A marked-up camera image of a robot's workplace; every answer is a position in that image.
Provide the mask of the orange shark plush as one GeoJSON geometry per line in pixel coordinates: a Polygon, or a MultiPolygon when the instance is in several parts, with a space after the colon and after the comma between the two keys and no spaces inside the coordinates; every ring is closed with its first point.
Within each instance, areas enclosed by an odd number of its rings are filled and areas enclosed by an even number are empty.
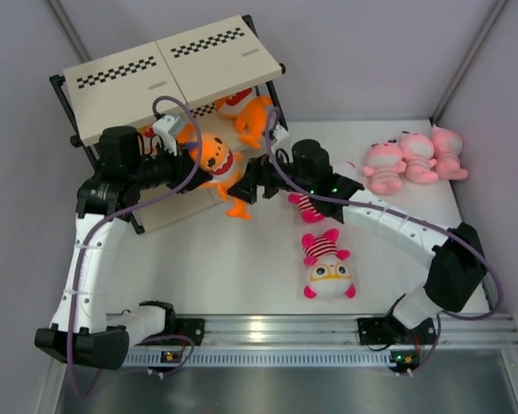
{"type": "MultiPolygon", "coordinates": [[[[141,155],[155,157],[159,149],[166,146],[162,138],[154,132],[150,125],[139,128],[137,131],[139,133],[138,145],[141,155]]],[[[197,136],[193,125],[186,125],[176,137],[176,141],[180,145],[196,142],[196,140],[197,136]]]]}
{"type": "Polygon", "coordinates": [[[273,106],[269,96],[258,95],[250,87],[217,99],[214,104],[219,115],[233,120],[240,142],[254,149],[262,147],[268,110],[273,106]]]}
{"type": "Polygon", "coordinates": [[[200,188],[215,189],[224,203],[232,202],[232,208],[225,212],[227,216],[250,220],[252,216],[247,211],[247,204],[228,194],[228,190],[243,176],[240,167],[243,155],[233,152],[219,135],[201,133],[202,152],[199,157],[198,135],[190,125],[178,135],[177,142],[189,151],[192,159],[199,163],[203,171],[211,174],[212,179],[200,188]]]}

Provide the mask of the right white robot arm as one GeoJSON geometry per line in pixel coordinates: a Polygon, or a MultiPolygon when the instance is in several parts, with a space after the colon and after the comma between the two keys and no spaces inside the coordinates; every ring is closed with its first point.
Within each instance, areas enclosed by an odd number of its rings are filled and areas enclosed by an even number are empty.
{"type": "Polygon", "coordinates": [[[460,223],[444,229],[396,209],[359,182],[336,173],[317,141],[298,141],[290,162],[279,160],[273,152],[251,159],[229,195],[254,204],[258,187],[263,187],[265,198],[278,191],[298,192],[322,215],[369,231],[427,269],[426,280],[388,313],[385,330],[393,341],[406,342],[421,323],[442,311],[460,312],[490,272],[472,226],[460,223]]]}

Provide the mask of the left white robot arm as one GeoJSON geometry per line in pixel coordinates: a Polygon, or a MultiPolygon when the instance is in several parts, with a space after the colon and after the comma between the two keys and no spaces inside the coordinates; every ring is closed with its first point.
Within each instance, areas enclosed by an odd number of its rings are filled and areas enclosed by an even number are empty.
{"type": "Polygon", "coordinates": [[[65,288],[51,323],[35,333],[35,346],[69,366],[117,370],[129,349],[153,338],[179,339],[174,307],[148,300],[116,319],[107,317],[107,294],[123,234],[143,189],[165,185],[172,194],[190,191],[211,176],[194,165],[178,132],[152,128],[159,143],[142,154],[140,132],[129,126],[106,129],[98,140],[102,156],[77,191],[76,237],[65,288]]]}

